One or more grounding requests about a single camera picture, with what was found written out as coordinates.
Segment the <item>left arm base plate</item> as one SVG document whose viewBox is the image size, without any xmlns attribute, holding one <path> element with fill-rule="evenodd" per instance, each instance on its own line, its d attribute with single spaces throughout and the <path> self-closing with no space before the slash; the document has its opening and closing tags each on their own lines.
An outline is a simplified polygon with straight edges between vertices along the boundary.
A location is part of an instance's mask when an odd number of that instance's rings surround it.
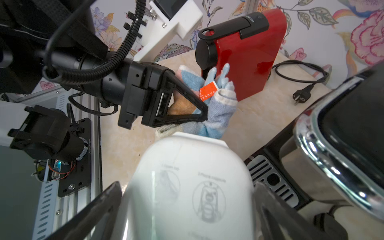
<svg viewBox="0 0 384 240">
<path fill-rule="evenodd" d="M 63 198 L 91 184 L 91 120 L 81 119 L 64 129 L 58 152 L 47 160 L 34 161 L 37 180 L 58 183 Z"/>
</svg>

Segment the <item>black coffee machine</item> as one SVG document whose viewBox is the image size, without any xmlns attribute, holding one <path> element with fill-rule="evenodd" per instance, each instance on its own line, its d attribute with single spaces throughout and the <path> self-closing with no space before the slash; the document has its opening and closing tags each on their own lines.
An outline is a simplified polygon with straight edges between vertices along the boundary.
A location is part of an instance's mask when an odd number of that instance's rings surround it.
<svg viewBox="0 0 384 240">
<path fill-rule="evenodd" d="M 384 219 L 384 64 L 345 80 L 245 161 L 290 207 L 352 205 Z"/>
</svg>

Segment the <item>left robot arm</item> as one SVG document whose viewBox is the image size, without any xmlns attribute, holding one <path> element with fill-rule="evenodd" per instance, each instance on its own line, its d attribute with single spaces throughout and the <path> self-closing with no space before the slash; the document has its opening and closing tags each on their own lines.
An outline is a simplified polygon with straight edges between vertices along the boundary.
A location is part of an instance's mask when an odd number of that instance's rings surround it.
<svg viewBox="0 0 384 240">
<path fill-rule="evenodd" d="M 74 90 L 66 111 L 26 107 L 27 117 L 10 129 L 4 145 L 35 160 L 74 163 L 90 153 L 72 108 L 101 117 L 76 101 L 93 96 L 119 114 L 130 129 L 137 119 L 151 128 L 198 123 L 208 106 L 176 73 L 153 62 L 174 36 L 186 37 L 202 18 L 193 1 L 136 1 L 117 45 L 111 16 L 93 1 L 1 1 L 1 101 L 18 103 L 54 90 Z"/>
</svg>

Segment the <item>blue striped cloth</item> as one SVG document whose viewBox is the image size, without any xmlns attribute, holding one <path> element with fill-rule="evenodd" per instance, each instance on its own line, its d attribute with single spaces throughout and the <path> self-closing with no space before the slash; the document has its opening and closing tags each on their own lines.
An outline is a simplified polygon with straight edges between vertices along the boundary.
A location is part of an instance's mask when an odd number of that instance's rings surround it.
<svg viewBox="0 0 384 240">
<path fill-rule="evenodd" d="M 197 97 L 200 97 L 201 91 L 206 90 L 209 85 L 217 88 L 204 99 L 204 103 L 208 106 L 208 118 L 203 122 L 160 127 L 155 132 L 155 139 L 160 140 L 176 132 L 220 139 L 228 128 L 238 105 L 234 83 L 227 77 L 229 72 L 230 64 L 226 63 L 220 74 L 218 74 L 217 68 L 213 67 L 209 70 L 207 77 L 203 79 L 189 67 L 181 65 L 176 72 L 176 77 L 185 83 Z"/>
</svg>

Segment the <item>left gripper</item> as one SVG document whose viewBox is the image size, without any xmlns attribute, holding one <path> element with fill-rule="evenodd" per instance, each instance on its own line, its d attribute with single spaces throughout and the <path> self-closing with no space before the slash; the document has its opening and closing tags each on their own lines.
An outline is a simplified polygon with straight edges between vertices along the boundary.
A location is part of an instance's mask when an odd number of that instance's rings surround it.
<svg viewBox="0 0 384 240">
<path fill-rule="evenodd" d="M 130 64 L 118 126 L 130 130 L 134 121 L 158 128 L 208 119 L 208 106 L 174 71 L 155 63 Z"/>
</svg>

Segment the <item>white coffee machine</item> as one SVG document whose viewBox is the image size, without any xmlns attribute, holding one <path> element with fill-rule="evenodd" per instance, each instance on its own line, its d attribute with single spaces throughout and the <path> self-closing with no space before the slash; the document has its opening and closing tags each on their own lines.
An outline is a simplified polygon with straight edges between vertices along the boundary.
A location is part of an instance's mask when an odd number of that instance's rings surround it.
<svg viewBox="0 0 384 240">
<path fill-rule="evenodd" d="M 129 182 L 113 240 L 253 240 L 254 185 L 224 141 L 177 132 L 151 145 Z"/>
</svg>

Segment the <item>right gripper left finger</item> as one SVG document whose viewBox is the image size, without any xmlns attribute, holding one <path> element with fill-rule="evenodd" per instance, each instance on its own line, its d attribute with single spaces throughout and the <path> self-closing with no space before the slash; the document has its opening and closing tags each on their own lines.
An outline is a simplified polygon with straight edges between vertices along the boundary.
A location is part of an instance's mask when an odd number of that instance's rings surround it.
<svg viewBox="0 0 384 240">
<path fill-rule="evenodd" d="M 81 212 L 74 216 L 48 240 L 84 240 L 92 233 L 92 240 L 109 240 L 116 223 L 122 200 L 119 182 L 113 182 Z"/>
</svg>

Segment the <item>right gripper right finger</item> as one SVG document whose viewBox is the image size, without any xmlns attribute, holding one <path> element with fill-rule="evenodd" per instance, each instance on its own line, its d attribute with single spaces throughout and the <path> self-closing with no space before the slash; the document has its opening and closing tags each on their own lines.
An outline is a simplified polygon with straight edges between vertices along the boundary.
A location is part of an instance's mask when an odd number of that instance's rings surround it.
<svg viewBox="0 0 384 240">
<path fill-rule="evenodd" d="M 256 240 L 329 239 L 263 183 L 256 183 L 253 203 Z"/>
</svg>

